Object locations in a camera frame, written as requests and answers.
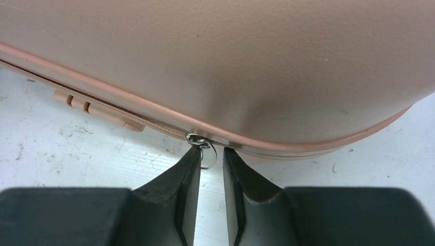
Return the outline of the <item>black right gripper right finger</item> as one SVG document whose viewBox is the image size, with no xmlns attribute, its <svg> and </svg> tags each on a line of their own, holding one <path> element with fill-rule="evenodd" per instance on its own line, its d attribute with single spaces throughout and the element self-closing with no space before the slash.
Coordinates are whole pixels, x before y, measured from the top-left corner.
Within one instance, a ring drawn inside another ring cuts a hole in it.
<svg viewBox="0 0 435 246">
<path fill-rule="evenodd" d="M 397 188 L 281 188 L 224 149 L 230 245 L 434 245 L 419 201 Z"/>
</svg>

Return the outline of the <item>pink hard-shell suitcase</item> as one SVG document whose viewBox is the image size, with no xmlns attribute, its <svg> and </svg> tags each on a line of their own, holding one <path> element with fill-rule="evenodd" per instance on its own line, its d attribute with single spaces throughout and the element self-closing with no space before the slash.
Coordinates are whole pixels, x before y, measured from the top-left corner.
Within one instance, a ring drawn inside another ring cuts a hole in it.
<svg viewBox="0 0 435 246">
<path fill-rule="evenodd" d="M 434 1 L 1 1 L 1 65 L 132 131 L 311 158 L 434 92 Z"/>
</svg>

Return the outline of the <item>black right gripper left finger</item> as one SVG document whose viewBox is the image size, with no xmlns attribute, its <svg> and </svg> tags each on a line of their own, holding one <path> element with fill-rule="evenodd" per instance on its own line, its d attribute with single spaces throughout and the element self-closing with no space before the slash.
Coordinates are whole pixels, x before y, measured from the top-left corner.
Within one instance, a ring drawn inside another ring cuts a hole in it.
<svg viewBox="0 0 435 246">
<path fill-rule="evenodd" d="M 193 245 L 201 152 L 134 189 L 1 192 L 1 245 Z"/>
</svg>

